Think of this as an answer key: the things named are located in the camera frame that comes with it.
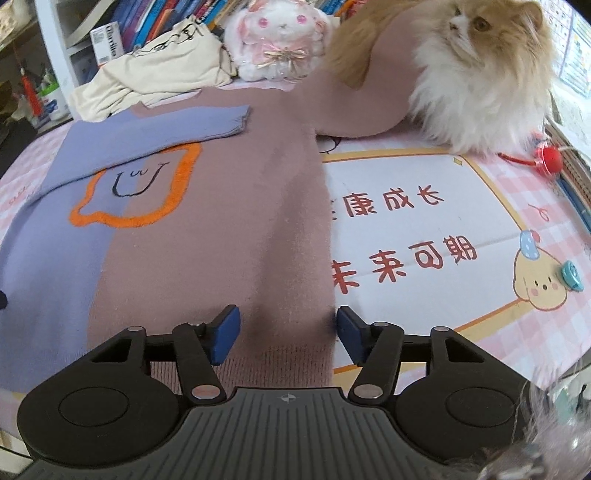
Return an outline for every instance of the smiley face design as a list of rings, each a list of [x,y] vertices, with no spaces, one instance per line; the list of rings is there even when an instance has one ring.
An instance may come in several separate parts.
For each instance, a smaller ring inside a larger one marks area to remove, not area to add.
[[[535,232],[522,232],[521,249],[514,262],[513,290],[535,309],[549,312],[564,305],[567,289],[561,280],[561,263],[535,244],[532,247],[535,236]]]
[[[157,222],[183,200],[200,152],[198,143],[179,145],[96,173],[70,212],[70,223],[137,228]]]

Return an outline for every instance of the metal screw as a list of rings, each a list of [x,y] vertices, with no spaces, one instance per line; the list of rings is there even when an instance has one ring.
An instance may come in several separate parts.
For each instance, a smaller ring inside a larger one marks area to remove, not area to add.
[[[353,390],[353,393],[357,395],[359,398],[371,400],[374,398],[381,397],[384,394],[384,391],[377,385],[366,383],[363,385],[357,385],[357,387],[355,387],[355,389]]]
[[[215,385],[198,385],[191,390],[191,395],[199,400],[212,400],[220,393],[221,390]]]

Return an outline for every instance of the white box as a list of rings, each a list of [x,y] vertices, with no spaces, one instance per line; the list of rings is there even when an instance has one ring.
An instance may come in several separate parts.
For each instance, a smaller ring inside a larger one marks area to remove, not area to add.
[[[117,22],[107,23],[91,30],[90,41],[99,67],[125,54]]]

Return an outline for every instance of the red string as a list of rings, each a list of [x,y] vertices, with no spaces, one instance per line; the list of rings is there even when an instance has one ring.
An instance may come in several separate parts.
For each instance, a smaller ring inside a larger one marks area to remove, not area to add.
[[[501,157],[503,160],[506,160],[506,161],[518,163],[519,165],[527,165],[529,167],[535,167],[534,160],[524,160],[523,158],[515,158],[515,157],[511,157],[510,155],[506,155],[504,153],[497,153],[497,155],[499,155],[499,157]]]

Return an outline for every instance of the red toy ball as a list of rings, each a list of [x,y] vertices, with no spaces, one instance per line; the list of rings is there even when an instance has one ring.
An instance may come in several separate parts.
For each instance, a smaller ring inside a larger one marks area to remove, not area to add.
[[[540,159],[536,162],[536,169],[542,174],[556,175],[562,171],[562,155],[554,145],[544,145],[535,150],[535,156]]]

